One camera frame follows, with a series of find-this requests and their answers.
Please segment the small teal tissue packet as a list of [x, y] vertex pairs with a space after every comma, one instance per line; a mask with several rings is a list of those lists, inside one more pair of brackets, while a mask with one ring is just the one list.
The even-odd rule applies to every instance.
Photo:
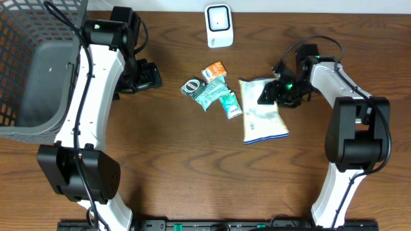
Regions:
[[226, 94], [219, 100], [228, 119], [232, 119], [243, 113], [235, 93], [231, 92]]

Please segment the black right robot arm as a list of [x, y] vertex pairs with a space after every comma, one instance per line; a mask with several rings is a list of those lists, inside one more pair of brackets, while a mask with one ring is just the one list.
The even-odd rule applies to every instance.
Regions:
[[311, 207], [311, 220], [316, 228], [336, 230], [344, 226], [345, 213], [362, 180], [389, 161], [390, 103], [360, 88], [344, 72], [338, 57], [320, 55], [315, 44], [298, 47], [295, 59], [296, 73], [282, 60], [272, 68], [275, 80], [265, 85], [258, 103], [296, 108], [318, 92], [333, 109], [325, 140], [328, 173]]

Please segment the orange white small box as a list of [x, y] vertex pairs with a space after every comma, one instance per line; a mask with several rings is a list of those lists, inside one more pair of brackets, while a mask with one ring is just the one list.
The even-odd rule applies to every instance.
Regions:
[[227, 76], [227, 70], [221, 61], [215, 62], [202, 70], [202, 76], [206, 83], [211, 83], [217, 78], [224, 78]]

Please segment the yellow white snack bag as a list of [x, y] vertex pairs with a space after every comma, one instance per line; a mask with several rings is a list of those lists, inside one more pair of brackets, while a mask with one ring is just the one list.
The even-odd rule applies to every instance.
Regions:
[[288, 131], [282, 120], [276, 103], [259, 105], [258, 98], [265, 85], [273, 78], [258, 78], [250, 81], [239, 80], [241, 103], [243, 107], [244, 143], [288, 137]]

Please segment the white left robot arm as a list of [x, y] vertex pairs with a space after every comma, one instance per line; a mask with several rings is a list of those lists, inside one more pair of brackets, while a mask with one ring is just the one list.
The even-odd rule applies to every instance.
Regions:
[[137, 59], [145, 23], [131, 8], [116, 6], [109, 20], [73, 27], [81, 48], [79, 74], [64, 123], [52, 145], [41, 145], [39, 166], [54, 192], [86, 210], [86, 230], [131, 230], [133, 212], [118, 188], [119, 164], [106, 150], [111, 104], [120, 94], [162, 85], [155, 63]]

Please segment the teal snack packet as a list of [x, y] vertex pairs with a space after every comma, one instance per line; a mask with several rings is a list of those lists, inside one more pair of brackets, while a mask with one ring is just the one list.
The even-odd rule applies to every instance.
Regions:
[[201, 105], [206, 112], [214, 101], [230, 92], [231, 90], [228, 88], [225, 80], [223, 78], [217, 78], [206, 85], [202, 93], [195, 98], [195, 101]]

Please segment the green Zam-Buk tin box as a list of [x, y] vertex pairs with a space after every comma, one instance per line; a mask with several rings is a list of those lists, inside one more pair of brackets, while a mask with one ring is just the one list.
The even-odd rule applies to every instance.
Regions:
[[206, 88], [206, 83], [199, 78], [192, 77], [183, 86], [181, 86], [180, 91], [183, 95], [196, 99]]

